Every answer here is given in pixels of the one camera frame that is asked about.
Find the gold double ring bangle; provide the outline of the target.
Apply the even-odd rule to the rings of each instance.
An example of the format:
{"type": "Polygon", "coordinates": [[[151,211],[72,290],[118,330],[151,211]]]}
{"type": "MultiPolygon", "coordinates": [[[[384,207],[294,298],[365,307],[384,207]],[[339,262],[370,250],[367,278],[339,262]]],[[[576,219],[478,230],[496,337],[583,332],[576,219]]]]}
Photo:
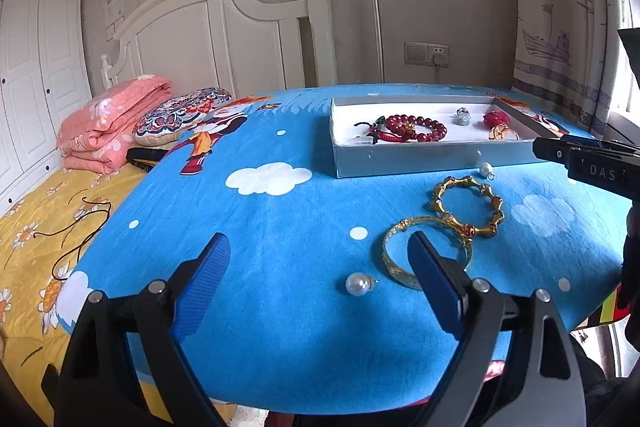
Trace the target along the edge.
{"type": "Polygon", "coordinates": [[[520,135],[507,124],[497,124],[489,131],[491,141],[518,141],[520,135]]]}

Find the gold bamboo bangle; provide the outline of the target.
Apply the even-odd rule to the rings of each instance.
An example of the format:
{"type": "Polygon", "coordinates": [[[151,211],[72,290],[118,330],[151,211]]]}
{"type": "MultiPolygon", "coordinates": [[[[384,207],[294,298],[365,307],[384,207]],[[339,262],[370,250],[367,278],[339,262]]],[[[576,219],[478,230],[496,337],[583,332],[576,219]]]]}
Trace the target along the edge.
{"type": "Polygon", "coordinates": [[[434,186],[431,206],[436,215],[465,239],[492,237],[506,219],[503,199],[472,176],[447,178],[434,186]]]}

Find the red flower hair clip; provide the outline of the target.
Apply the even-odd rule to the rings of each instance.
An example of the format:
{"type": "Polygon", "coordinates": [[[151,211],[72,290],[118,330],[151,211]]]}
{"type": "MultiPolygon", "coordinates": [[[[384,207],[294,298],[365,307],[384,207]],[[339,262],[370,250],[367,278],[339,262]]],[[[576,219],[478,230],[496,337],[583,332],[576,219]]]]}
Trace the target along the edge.
{"type": "Polygon", "coordinates": [[[509,126],[511,119],[502,110],[491,110],[484,115],[483,121],[487,129],[492,129],[497,126],[509,126]]]}

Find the white pearl earring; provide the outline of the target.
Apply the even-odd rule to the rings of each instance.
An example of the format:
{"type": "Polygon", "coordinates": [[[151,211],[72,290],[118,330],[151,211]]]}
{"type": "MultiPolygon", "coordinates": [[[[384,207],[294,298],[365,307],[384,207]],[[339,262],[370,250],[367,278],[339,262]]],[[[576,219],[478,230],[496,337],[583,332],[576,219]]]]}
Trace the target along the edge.
{"type": "Polygon", "coordinates": [[[361,297],[373,291],[377,283],[378,281],[371,275],[355,272],[346,277],[345,291],[354,297],[361,297]]]}
{"type": "Polygon", "coordinates": [[[478,167],[478,172],[488,181],[492,181],[496,177],[494,167],[492,167],[489,162],[482,162],[480,167],[478,167]]]}

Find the clear crystal pendant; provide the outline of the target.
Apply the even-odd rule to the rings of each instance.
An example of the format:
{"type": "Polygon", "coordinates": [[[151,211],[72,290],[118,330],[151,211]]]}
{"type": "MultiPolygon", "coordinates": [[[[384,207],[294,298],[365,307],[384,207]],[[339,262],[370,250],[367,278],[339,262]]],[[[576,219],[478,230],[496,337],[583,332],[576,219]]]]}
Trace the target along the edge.
{"type": "Polygon", "coordinates": [[[469,126],[471,124],[472,116],[469,109],[466,107],[459,107],[454,114],[454,123],[458,126],[469,126]]]}

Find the blue cartoon tablecloth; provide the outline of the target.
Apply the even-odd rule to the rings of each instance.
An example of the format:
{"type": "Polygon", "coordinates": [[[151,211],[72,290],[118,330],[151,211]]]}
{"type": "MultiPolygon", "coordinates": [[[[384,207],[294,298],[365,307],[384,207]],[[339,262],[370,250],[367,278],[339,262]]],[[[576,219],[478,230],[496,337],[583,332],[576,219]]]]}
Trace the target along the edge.
{"type": "MultiPolygon", "coordinates": [[[[283,413],[353,414],[427,398],[457,343],[422,291],[393,281],[384,234],[426,215],[436,183],[466,172],[336,179],[332,98],[505,95],[490,88],[354,84],[273,93],[241,108],[202,170],[183,176],[193,146],[146,174],[112,213],[58,296],[71,332],[90,291],[137,294],[198,257],[217,232],[231,257],[203,321],[181,347],[212,398],[283,413]],[[349,296],[346,277],[378,280],[349,296]]],[[[499,291],[550,291],[574,329],[620,280],[628,199],[572,182],[552,162],[496,169],[506,220],[473,241],[470,277],[499,291]]]]}

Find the patterned round pillow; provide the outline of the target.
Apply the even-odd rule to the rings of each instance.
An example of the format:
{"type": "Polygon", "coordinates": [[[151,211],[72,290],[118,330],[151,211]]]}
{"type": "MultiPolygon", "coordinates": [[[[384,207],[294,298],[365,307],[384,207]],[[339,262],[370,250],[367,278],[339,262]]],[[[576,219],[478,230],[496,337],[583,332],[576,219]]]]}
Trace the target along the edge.
{"type": "Polygon", "coordinates": [[[192,129],[232,96],[220,88],[203,88],[175,96],[151,109],[134,127],[134,142],[154,147],[175,142],[183,131],[192,129]]]}

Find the ship print curtain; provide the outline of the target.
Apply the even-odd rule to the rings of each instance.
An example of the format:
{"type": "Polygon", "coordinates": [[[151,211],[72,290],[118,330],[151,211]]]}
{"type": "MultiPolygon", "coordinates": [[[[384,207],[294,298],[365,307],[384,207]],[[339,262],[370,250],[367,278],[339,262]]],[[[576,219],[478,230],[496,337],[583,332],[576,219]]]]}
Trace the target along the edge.
{"type": "Polygon", "coordinates": [[[630,95],[630,22],[629,0],[518,0],[513,90],[601,138],[630,95]]]}

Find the yellow floral bed sheet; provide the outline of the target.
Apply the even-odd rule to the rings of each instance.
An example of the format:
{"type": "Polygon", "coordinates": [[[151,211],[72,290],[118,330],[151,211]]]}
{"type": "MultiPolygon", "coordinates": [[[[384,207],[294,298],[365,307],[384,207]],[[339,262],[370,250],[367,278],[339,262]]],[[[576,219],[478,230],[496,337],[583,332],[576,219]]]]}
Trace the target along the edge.
{"type": "Polygon", "coordinates": [[[1,362],[37,415],[53,424],[41,390],[47,366],[62,364],[68,335],[58,300],[93,234],[144,177],[62,169],[1,218],[1,362]]]}

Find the grey shallow tray box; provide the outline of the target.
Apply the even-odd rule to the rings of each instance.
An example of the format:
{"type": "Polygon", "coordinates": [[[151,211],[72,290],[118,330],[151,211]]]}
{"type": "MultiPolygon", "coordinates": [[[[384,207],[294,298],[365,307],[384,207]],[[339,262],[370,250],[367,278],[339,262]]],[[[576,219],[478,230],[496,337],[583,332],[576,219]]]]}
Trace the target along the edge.
{"type": "Polygon", "coordinates": [[[533,141],[559,139],[561,128],[522,104],[497,95],[387,95],[334,98],[330,137],[336,175],[390,176],[530,164],[533,141]],[[459,107],[471,113],[469,126],[454,123],[459,107]],[[502,110],[518,141],[491,141],[483,117],[502,110]]]}

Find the pink folded quilt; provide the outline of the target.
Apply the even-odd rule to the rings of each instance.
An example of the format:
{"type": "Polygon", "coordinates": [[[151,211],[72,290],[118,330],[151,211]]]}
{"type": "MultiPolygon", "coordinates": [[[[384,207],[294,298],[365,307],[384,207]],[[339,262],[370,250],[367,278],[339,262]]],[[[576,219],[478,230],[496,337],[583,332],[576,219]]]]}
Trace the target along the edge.
{"type": "Polygon", "coordinates": [[[56,147],[63,167],[109,174],[125,165],[134,128],[150,110],[171,98],[171,82],[142,75],[108,88],[67,116],[58,129],[56,147]]]}

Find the white bed headboard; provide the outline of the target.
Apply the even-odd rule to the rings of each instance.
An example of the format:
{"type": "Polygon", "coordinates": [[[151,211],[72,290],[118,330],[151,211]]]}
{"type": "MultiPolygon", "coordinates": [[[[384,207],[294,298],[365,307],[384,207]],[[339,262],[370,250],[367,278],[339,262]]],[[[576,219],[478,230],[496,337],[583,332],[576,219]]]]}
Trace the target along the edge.
{"type": "Polygon", "coordinates": [[[146,0],[114,38],[105,88],[151,74],[177,94],[217,86],[235,98],[337,83],[331,0],[146,0]]]}

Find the silver metal pole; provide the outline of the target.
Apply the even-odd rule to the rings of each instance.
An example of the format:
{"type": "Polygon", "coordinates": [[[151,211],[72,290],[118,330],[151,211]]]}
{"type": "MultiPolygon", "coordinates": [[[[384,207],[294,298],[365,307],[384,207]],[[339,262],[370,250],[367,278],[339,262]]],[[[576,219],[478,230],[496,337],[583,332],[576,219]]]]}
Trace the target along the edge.
{"type": "Polygon", "coordinates": [[[380,11],[380,0],[371,0],[372,2],[372,15],[373,15],[373,29],[374,29],[374,43],[376,53],[376,67],[378,68],[378,81],[380,83],[385,82],[385,64],[384,64],[384,46],[382,36],[382,20],[380,11]]]}

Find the white wardrobe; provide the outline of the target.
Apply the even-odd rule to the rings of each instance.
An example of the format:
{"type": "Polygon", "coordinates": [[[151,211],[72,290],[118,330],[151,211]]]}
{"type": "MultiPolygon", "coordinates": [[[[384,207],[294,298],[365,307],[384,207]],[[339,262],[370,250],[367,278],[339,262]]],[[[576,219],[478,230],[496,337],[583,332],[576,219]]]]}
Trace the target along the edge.
{"type": "Polygon", "coordinates": [[[62,121],[92,98],[81,0],[1,0],[1,211],[62,167],[62,121]]]}

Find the wall switch socket panel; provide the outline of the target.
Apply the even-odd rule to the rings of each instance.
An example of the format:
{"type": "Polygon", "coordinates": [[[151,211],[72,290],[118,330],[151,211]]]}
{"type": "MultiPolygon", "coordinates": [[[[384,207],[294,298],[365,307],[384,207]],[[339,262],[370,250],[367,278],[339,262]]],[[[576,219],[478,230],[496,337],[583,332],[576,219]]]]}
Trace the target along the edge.
{"type": "Polygon", "coordinates": [[[448,44],[406,42],[405,63],[407,65],[448,67],[450,64],[448,44]]]}

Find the paper notice on wall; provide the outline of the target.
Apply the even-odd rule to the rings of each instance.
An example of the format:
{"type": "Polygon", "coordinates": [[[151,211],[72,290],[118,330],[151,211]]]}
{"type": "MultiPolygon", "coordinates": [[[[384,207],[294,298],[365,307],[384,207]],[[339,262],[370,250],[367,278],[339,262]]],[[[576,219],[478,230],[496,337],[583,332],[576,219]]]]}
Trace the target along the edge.
{"type": "Polygon", "coordinates": [[[115,32],[125,19],[124,0],[106,0],[105,2],[105,38],[106,41],[114,39],[115,32]]]}

